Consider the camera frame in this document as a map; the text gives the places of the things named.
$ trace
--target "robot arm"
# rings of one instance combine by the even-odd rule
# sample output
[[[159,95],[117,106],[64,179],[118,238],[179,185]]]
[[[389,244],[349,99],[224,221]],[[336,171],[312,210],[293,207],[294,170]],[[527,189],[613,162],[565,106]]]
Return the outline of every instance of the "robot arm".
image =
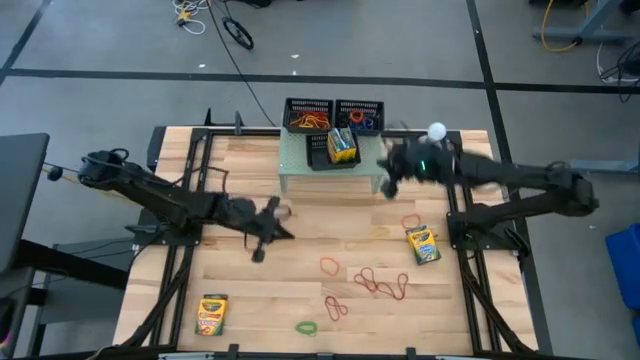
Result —
[[[467,209],[469,225],[478,223],[486,226],[551,212],[586,216],[598,208],[591,183],[565,166],[559,166],[562,163],[546,167],[504,164],[438,143],[410,139],[394,144],[387,159],[379,160],[378,164],[389,174],[389,179],[382,185],[382,192],[388,199],[396,196],[398,182],[412,178],[419,182],[468,185],[472,188],[495,182],[511,188],[544,191],[540,195],[492,207],[474,205]]]
[[[85,186],[114,190],[150,210],[162,222],[179,230],[193,225],[215,224],[258,237],[252,260],[262,262],[266,245],[274,240],[293,239],[275,212],[280,199],[272,197],[256,214],[250,199],[231,198],[223,192],[193,192],[126,161],[120,149],[90,153],[78,173]]]

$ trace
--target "wooden table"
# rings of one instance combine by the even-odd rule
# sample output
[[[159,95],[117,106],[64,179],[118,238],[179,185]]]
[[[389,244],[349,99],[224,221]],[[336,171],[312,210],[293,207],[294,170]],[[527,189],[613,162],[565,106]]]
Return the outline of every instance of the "wooden table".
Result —
[[[188,127],[166,129],[157,175],[168,180],[182,175],[190,133]],[[491,154],[486,131],[461,134],[466,150]],[[280,194],[278,149],[277,136],[215,136],[210,165],[230,171],[231,194],[253,198],[261,208],[268,196]],[[207,189],[220,189],[219,174],[209,172]],[[418,354],[472,353],[458,260],[445,222],[448,202],[443,187],[403,183],[397,199],[387,201],[370,193],[366,177],[296,177],[282,199],[293,209],[284,225],[296,240],[272,244],[262,264],[251,263],[242,234],[205,228],[191,267],[179,350],[226,351],[235,343],[240,351],[251,352],[400,354],[413,346]],[[474,192],[474,199],[495,204],[502,196],[498,191]],[[400,224],[411,213],[420,214],[435,231],[440,260],[416,265]],[[136,259],[114,343],[128,338],[155,303],[166,253],[164,246],[149,246]],[[322,257],[340,263],[336,276],[321,271]],[[485,258],[496,307],[521,340],[537,348],[517,259],[499,250],[485,251]],[[354,275],[363,267],[372,267],[376,280],[394,288],[398,274],[407,273],[406,298],[397,301],[371,294],[354,283]],[[198,301],[211,293],[229,295],[224,335],[195,335]],[[346,305],[348,315],[332,321],[324,305],[328,295]],[[161,343],[169,336],[172,308],[170,304]],[[478,318],[483,347],[489,349],[481,310]],[[317,336],[298,334],[294,328],[301,321],[315,321]]]

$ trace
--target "red rubber band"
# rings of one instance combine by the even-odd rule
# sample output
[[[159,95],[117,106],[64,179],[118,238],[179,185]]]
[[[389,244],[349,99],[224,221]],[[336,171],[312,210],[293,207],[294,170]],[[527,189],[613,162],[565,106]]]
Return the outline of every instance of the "red rubber band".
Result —
[[[340,305],[338,299],[333,296],[327,296],[324,298],[324,306],[327,308],[327,313],[329,313],[329,318],[333,321],[340,320],[340,315],[347,315],[349,313],[349,308],[344,305]],[[331,312],[331,309],[335,310],[335,316]]]
[[[354,124],[360,124],[364,120],[364,113],[362,111],[352,111],[349,114],[349,118]]]
[[[407,219],[411,219],[411,218],[416,218],[418,220],[418,224],[415,226],[407,226],[406,221]],[[422,219],[420,219],[420,215],[418,214],[409,214],[402,217],[402,219],[400,220],[400,224],[402,224],[402,227],[405,230],[409,230],[409,229],[413,229],[415,227],[420,226],[420,224],[422,224]]]
[[[322,265],[322,262],[323,262],[323,261],[331,261],[332,263],[336,264],[336,271],[335,271],[335,272],[328,271],[328,270],[326,269],[326,267]],[[339,263],[339,262],[337,262],[337,261],[336,261],[335,259],[333,259],[333,258],[330,258],[330,257],[322,257],[322,258],[320,258],[320,270],[322,270],[322,272],[323,272],[323,273],[325,273],[325,274],[327,274],[327,275],[329,275],[329,276],[336,276],[336,275],[338,275],[338,273],[340,272],[340,263]]]
[[[367,279],[367,277],[365,276],[365,270],[371,272],[370,279]],[[362,285],[367,288],[367,290],[369,290],[369,292],[372,294],[376,291],[380,291],[381,293],[387,294],[396,300],[402,300],[405,298],[405,296],[407,296],[407,284],[409,283],[409,275],[407,275],[406,273],[398,274],[398,289],[400,291],[400,295],[396,295],[395,291],[393,291],[389,284],[376,282],[373,269],[370,267],[362,268],[360,270],[360,273],[356,274],[353,277],[353,281],[356,284]]]

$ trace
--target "black plastic crate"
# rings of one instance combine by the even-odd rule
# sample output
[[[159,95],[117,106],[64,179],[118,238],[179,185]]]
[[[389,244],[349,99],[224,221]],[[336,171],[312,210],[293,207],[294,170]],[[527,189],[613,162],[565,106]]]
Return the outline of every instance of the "black plastic crate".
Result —
[[[363,122],[371,120],[371,128],[364,128],[364,124],[351,124],[351,112],[362,111]],[[377,136],[384,130],[384,103],[381,101],[336,100],[335,126],[344,128],[351,126],[351,131],[361,136]]]
[[[360,147],[358,146],[358,136],[356,134],[353,134],[353,141],[356,143],[357,149],[355,161],[338,164],[331,162],[327,137],[327,134],[307,135],[307,165],[312,170],[350,169],[360,164]]]
[[[329,120],[329,128],[304,128],[298,126],[292,126],[291,123],[295,122],[305,112],[319,112],[324,114]],[[282,125],[292,133],[302,134],[324,134],[333,129],[333,100],[322,99],[293,99],[288,98],[284,105],[284,117]]]

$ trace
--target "blue object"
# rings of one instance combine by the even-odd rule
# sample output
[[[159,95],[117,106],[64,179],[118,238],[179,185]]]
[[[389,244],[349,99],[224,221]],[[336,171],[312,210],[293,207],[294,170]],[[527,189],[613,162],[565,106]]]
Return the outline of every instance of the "blue object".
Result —
[[[640,310],[640,223],[607,236],[606,243],[622,300],[628,308]]]
[[[631,324],[633,325],[633,332],[636,333],[636,341],[638,341],[638,345],[640,345],[640,317],[633,319]]]
[[[369,130],[373,130],[373,119],[371,118],[366,118],[364,119],[364,128],[365,129],[369,129]]]

